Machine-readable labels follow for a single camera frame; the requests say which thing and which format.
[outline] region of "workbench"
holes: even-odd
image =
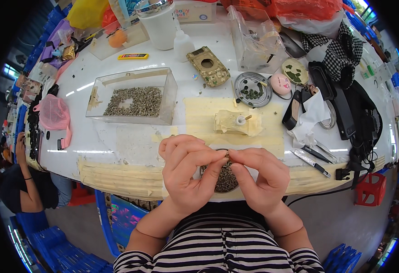
[[[164,161],[158,156],[159,141],[171,134],[187,133],[186,128],[186,104],[190,98],[203,98],[213,100],[233,98],[232,81],[241,73],[237,69],[235,50],[231,38],[230,28],[227,24],[225,11],[219,9],[217,21],[214,24],[189,24],[182,25],[182,29],[188,34],[196,48],[208,46],[219,60],[229,69],[231,79],[226,83],[213,88],[203,88],[201,78],[194,80],[192,75],[198,74],[189,62],[179,63],[174,58],[173,49],[161,51],[154,49],[150,41],[127,48],[118,54],[112,55],[103,61],[99,60],[89,48],[81,51],[78,57],[71,63],[57,81],[59,85],[58,97],[63,98],[69,107],[71,116],[70,129],[72,139],[70,146],[65,150],[57,150],[57,140],[66,136],[66,130],[51,131],[49,140],[42,140],[40,165],[48,171],[60,174],[64,177],[82,181],[91,187],[111,193],[130,195],[129,197],[142,198],[143,200],[161,200],[165,191],[161,190],[161,169]],[[360,34],[353,30],[355,36]],[[147,60],[118,60],[120,54],[148,53]],[[370,44],[364,44],[363,57],[372,60],[377,67],[382,60]],[[305,58],[299,59],[307,67]],[[173,114],[172,126],[149,124],[120,124],[105,123],[87,118],[87,102],[92,91],[93,82],[97,77],[114,73],[127,72],[136,69],[170,67],[178,85],[177,104]],[[373,79],[363,79],[360,66],[356,67],[355,80],[366,90],[374,101],[382,117],[383,131],[374,148],[377,153],[376,170],[399,158],[399,133],[396,125],[392,96],[385,83],[375,84]],[[331,179],[323,178],[322,174],[313,167],[308,166],[297,158],[291,151],[292,138],[286,133],[281,124],[281,119],[289,104],[289,101],[273,95],[270,102],[277,108],[277,129],[282,130],[282,151],[276,156],[290,167],[291,182],[287,194],[306,194],[335,188],[347,180],[334,180],[336,168],[345,167],[351,148],[349,140],[342,141],[337,125],[333,129],[326,130],[319,124],[313,128],[316,139],[327,146],[330,151],[339,158],[338,164],[328,164],[315,160],[332,174]],[[255,145],[210,145],[212,148],[243,149]],[[123,183],[122,176],[128,172],[143,172],[152,170],[155,180],[140,183],[140,178],[130,184]],[[117,183],[107,185],[102,180],[120,178]]]

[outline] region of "finger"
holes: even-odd
[[[215,191],[216,182],[219,178],[219,173],[221,172],[222,166],[227,163],[228,158],[224,157],[216,162],[210,163],[207,166],[207,169],[202,174],[201,182],[200,182],[200,192],[207,192],[213,195]]]
[[[281,169],[271,159],[265,156],[259,156],[244,150],[236,151],[233,149],[230,149],[228,153],[236,162],[258,170],[272,187],[279,187],[277,183],[289,182],[289,170]]]
[[[257,195],[257,185],[248,169],[240,163],[233,163],[231,164],[230,168],[238,180],[240,189],[242,190],[245,198],[247,199],[248,197]]]
[[[170,136],[168,138],[163,139],[159,145],[159,154],[163,159],[165,157],[169,157],[170,154],[175,150],[175,147],[178,146],[182,142],[187,141],[198,141],[200,143],[206,143],[204,140],[194,137],[190,134],[179,134],[176,136]]]
[[[243,149],[243,151],[253,153],[258,156],[265,156],[266,158],[272,160],[280,169],[288,171],[288,167],[265,148],[246,148]]]
[[[227,151],[225,150],[202,150],[191,152],[186,155],[180,164],[178,164],[178,166],[171,172],[172,179],[177,183],[186,181],[197,171],[198,166],[204,166],[219,161],[223,159],[226,154]]]
[[[189,141],[180,143],[172,152],[171,156],[166,159],[165,167],[168,167],[170,170],[174,170],[178,164],[187,156],[190,152],[197,152],[202,150],[212,150],[209,146],[206,146],[198,141]]]

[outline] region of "floor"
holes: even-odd
[[[355,206],[354,191],[309,197],[295,202],[290,207],[304,222],[310,241],[323,261],[331,249],[345,243],[362,252],[355,267],[358,269],[377,250],[388,224],[388,211],[395,191],[392,170],[387,178],[383,202],[377,207]],[[301,196],[290,196],[286,204]],[[80,207],[63,207],[46,210],[50,226],[61,228],[67,239],[87,253],[93,253],[113,262],[101,229],[96,203]]]

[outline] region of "black phone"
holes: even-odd
[[[307,53],[294,41],[288,34],[280,32],[283,45],[286,48],[286,53],[292,58],[301,58],[307,55]]]

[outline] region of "person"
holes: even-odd
[[[169,196],[137,223],[114,272],[324,271],[303,222],[281,200],[290,173],[273,154],[257,148],[227,154],[186,134],[164,139],[159,154]],[[208,203],[227,155],[249,210]],[[203,165],[202,178],[193,179]],[[246,167],[258,171],[257,182]]]
[[[15,153],[17,164],[0,173],[0,198],[9,210],[40,212],[69,203],[72,197],[69,179],[28,167],[23,132],[17,136]]]

